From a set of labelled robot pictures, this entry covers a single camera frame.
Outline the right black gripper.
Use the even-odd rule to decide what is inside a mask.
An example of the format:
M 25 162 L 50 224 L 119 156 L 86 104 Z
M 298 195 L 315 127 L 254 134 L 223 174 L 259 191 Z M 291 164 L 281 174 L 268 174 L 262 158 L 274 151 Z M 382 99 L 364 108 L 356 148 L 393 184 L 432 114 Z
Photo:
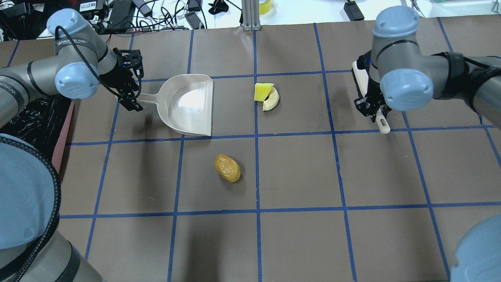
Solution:
M 371 66 L 371 51 L 362 54 L 354 61 L 354 82 L 358 98 L 354 100 L 356 109 L 372 122 L 376 121 L 377 112 L 381 110 L 384 118 L 392 111 L 383 97 L 380 84 L 369 75 Z

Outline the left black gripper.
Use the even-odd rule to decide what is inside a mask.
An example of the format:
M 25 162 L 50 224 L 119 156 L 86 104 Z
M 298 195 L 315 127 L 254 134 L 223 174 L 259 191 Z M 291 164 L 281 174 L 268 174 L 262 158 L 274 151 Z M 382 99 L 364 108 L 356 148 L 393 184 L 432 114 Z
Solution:
M 144 77 L 143 57 L 140 50 L 124 50 L 113 48 L 116 59 L 114 68 L 106 73 L 106 84 L 116 89 L 118 102 L 127 111 L 143 111 L 138 102 Z

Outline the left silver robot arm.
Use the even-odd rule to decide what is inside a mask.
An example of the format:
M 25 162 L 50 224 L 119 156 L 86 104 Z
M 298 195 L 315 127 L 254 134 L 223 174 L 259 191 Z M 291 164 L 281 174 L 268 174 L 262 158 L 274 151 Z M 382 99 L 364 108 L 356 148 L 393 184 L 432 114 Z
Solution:
M 82 15 L 70 8 L 47 21 L 55 38 L 55 55 L 0 72 L 0 123 L 21 113 L 28 103 L 61 94 L 69 99 L 91 98 L 102 85 L 128 111 L 138 103 L 143 77 L 139 50 L 111 48 Z

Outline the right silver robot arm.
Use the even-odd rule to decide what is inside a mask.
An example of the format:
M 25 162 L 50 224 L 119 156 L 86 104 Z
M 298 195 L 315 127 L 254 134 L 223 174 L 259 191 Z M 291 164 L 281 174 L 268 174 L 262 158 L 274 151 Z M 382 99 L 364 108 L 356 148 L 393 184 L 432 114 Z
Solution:
M 378 14 L 372 47 L 352 67 L 359 93 L 356 109 L 377 123 L 392 110 L 419 109 L 432 99 L 460 99 L 500 127 L 500 56 L 423 55 L 416 38 L 419 18 L 406 6 Z

